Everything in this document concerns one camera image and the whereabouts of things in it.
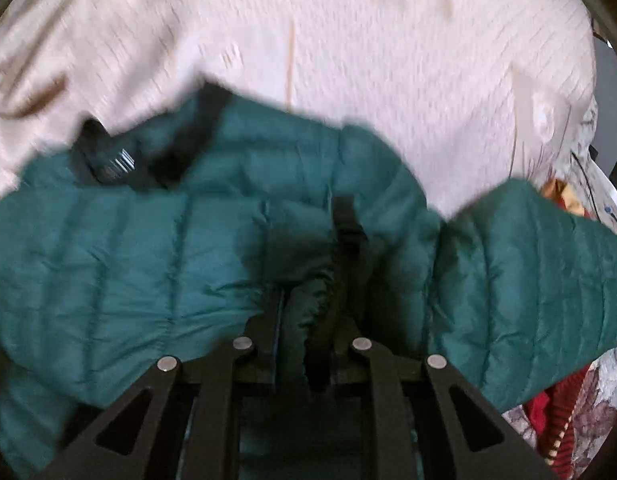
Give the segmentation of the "red striped knit garment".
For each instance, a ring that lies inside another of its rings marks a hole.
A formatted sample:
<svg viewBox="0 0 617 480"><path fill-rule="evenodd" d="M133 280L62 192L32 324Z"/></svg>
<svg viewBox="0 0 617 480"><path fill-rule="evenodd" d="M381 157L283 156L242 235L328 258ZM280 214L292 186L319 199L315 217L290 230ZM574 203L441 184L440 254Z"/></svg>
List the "red striped knit garment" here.
<svg viewBox="0 0 617 480"><path fill-rule="evenodd" d="M523 410L537 437L537 451L552 464L571 426L581 386L590 365L570 374L523 404Z"/></svg>

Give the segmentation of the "orange yellow red blanket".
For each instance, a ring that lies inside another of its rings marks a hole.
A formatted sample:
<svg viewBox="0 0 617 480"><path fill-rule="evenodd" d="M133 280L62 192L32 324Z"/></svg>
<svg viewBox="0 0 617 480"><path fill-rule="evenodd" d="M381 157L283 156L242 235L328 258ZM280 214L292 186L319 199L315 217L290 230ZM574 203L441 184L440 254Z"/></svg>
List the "orange yellow red blanket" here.
<svg viewBox="0 0 617 480"><path fill-rule="evenodd" d="M540 188L540 194L558 205L559 208L573 214L574 216L587 219L593 218L591 213L585 208L578 199L575 190L570 183L563 180L552 178L545 182Z"/></svg>

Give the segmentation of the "cream patterned quilt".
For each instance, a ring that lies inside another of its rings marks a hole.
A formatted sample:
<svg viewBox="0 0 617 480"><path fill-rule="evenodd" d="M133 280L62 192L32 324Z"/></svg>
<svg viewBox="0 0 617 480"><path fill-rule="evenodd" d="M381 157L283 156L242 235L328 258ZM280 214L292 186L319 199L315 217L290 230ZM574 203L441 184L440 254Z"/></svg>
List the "cream patterned quilt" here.
<svg viewBox="0 0 617 480"><path fill-rule="evenodd" d="M112 132L205 80L381 134L453 214L543 184L597 126L581 0L12 0L0 17L0 194L81 118Z"/></svg>

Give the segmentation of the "green quilted puffer jacket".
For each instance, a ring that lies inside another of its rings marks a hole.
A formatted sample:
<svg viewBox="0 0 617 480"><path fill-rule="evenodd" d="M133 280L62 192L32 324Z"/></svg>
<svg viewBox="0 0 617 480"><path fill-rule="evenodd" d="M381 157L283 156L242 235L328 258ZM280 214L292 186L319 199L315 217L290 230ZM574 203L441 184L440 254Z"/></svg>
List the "green quilted puffer jacket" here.
<svg viewBox="0 0 617 480"><path fill-rule="evenodd" d="M88 120L0 199L8 476L42 471L162 356L205 356L265 312L282 400L351 315L508 411L617 347L617 235L517 179L444 219L373 133L215 84L117 136Z"/></svg>

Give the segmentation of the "white floral fleece blanket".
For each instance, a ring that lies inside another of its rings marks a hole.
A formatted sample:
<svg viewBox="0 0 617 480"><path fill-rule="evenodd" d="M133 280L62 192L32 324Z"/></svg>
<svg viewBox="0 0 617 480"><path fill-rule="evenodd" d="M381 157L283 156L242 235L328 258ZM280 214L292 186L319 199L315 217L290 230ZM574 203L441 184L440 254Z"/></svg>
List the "white floral fleece blanket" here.
<svg viewBox="0 0 617 480"><path fill-rule="evenodd" d="M589 152L596 133L597 113L597 103L591 102L575 130L573 145L566 152L571 161L550 170L538 187L540 189L552 178L570 183L578 199L593 216L590 220L600 222L617 235L614 188ZM581 478L617 423L617 347L589 365L558 457L552 464L543 458L561 479ZM503 414L503 418L538 452L535 430L524 413L523 404Z"/></svg>

